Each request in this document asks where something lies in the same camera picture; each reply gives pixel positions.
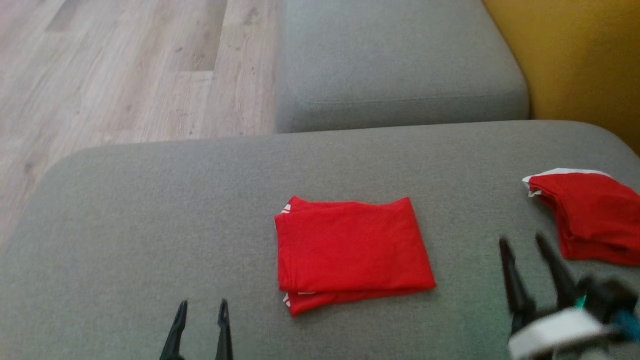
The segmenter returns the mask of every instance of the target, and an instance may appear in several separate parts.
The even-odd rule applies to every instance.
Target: wooden floor
[[[0,249],[87,147],[273,132],[277,0],[0,0]]]

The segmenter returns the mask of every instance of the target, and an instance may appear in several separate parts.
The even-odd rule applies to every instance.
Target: gray ottoman
[[[226,297],[236,359],[507,359],[498,237],[510,237],[538,302],[553,304],[533,236],[555,239],[554,221],[520,180],[554,167],[603,170],[640,190],[638,157],[607,131],[574,122],[81,151],[45,176],[0,255],[0,358],[157,359],[188,298],[183,355],[212,359]],[[273,215],[294,194],[411,197],[438,287],[292,319],[278,291]],[[635,268],[569,267],[640,288]]]
[[[480,1],[281,9],[278,132],[528,119],[525,81]]]

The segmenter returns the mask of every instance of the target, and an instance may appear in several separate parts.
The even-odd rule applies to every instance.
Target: yellow cushion
[[[640,154],[640,1],[484,0],[534,119],[602,126]]]

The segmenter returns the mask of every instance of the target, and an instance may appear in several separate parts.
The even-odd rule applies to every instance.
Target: folded garment
[[[409,198],[370,205],[293,197],[275,224],[278,282],[293,316],[435,287]]]
[[[640,265],[640,196],[596,170],[556,168],[522,181],[555,215],[567,259]]]

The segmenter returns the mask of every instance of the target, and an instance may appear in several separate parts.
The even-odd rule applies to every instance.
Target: gray couch
[[[276,130],[528,119],[479,0],[282,0]]]
[[[1,359],[155,359],[188,298],[182,353],[212,359],[229,301],[236,359],[507,359],[497,240],[541,305],[555,301],[533,236],[552,215],[520,180],[595,168],[640,191],[640,159],[575,122],[389,127],[119,145],[52,168],[0,254]],[[292,195],[409,196],[438,287],[292,319],[273,215]],[[570,261],[575,276],[640,270]],[[638,353],[615,349],[620,359]]]

